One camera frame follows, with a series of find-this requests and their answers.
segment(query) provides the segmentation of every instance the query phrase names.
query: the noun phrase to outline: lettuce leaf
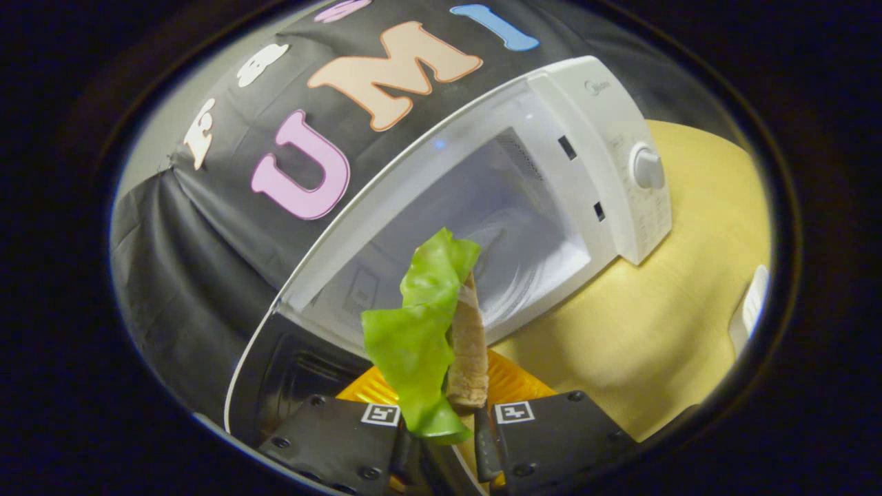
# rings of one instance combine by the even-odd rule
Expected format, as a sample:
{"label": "lettuce leaf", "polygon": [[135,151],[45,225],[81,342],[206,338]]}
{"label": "lettuce leaf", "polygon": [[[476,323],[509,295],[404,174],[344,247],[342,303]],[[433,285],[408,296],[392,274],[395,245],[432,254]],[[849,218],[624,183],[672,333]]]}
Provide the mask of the lettuce leaf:
{"label": "lettuce leaf", "polygon": [[416,249],[401,281],[401,308],[362,312],[364,348],[398,393],[401,415],[413,434],[437,444],[472,436],[442,386],[453,350],[447,329],[481,246],[441,229]]}

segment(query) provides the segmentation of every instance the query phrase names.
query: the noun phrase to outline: letter m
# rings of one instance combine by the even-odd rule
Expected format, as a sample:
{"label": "letter m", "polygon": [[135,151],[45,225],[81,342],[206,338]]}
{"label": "letter m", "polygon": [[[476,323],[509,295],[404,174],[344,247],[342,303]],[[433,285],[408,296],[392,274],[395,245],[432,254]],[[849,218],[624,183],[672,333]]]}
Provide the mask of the letter m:
{"label": "letter m", "polygon": [[408,21],[380,35],[387,58],[342,56],[316,71],[310,88],[328,85],[341,91],[370,112],[370,127],[385,131],[406,116],[414,103],[407,97],[392,98],[378,86],[430,94],[432,85],[420,62],[435,72],[435,80],[449,83],[481,67],[483,60],[466,55]]}

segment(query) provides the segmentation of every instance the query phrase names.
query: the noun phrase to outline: microwave brand logo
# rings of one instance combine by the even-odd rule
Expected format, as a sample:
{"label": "microwave brand logo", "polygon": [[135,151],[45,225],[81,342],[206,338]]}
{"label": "microwave brand logo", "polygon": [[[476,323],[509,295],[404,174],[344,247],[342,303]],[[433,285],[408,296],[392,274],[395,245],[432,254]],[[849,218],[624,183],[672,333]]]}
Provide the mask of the microwave brand logo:
{"label": "microwave brand logo", "polygon": [[592,81],[585,81],[585,89],[591,92],[591,95],[597,96],[601,93],[601,91],[605,90],[609,87],[608,81],[602,81],[600,83],[594,83]]}
{"label": "microwave brand logo", "polygon": [[[347,0],[320,12],[314,21],[339,21],[370,4],[370,0]],[[511,51],[527,51],[540,44],[486,5],[461,5],[453,7],[450,12],[472,19],[489,29]],[[420,62],[431,68],[435,81],[439,83],[464,78],[483,65],[480,57],[468,55],[442,41],[415,20],[384,30],[379,40],[386,58],[341,56],[322,66],[307,81],[310,88],[334,88],[367,110],[370,113],[370,127],[377,132],[392,128],[414,106],[410,98],[391,97],[380,86],[428,95],[432,92],[432,86]],[[288,51],[287,45],[264,47],[238,72],[239,87],[244,88],[263,74],[271,73],[271,65],[292,52]],[[196,169],[203,165],[212,143],[212,135],[207,132],[213,124],[212,115],[208,112],[213,105],[214,98],[211,98],[199,111],[184,139],[184,144],[193,154]],[[300,219],[314,220],[327,215],[343,198],[349,184],[346,156],[330,140],[306,124],[306,113],[301,109],[281,124],[275,141],[279,147],[290,145],[300,148],[318,163],[325,172],[325,178],[317,188],[307,190],[279,170],[275,155],[268,152],[254,170],[251,189],[265,194]]]}

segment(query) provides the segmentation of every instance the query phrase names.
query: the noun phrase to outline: white microwave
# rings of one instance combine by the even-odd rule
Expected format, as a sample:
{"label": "white microwave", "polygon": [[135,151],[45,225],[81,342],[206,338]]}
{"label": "white microwave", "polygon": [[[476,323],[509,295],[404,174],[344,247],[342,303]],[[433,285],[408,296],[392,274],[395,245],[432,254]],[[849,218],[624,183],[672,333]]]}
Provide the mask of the white microwave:
{"label": "white microwave", "polygon": [[414,250],[441,228],[482,247],[474,274],[488,343],[570,296],[617,256],[641,263],[670,232],[671,206],[637,105],[592,56],[486,93],[358,192],[271,312],[366,357],[361,312],[400,307]]}

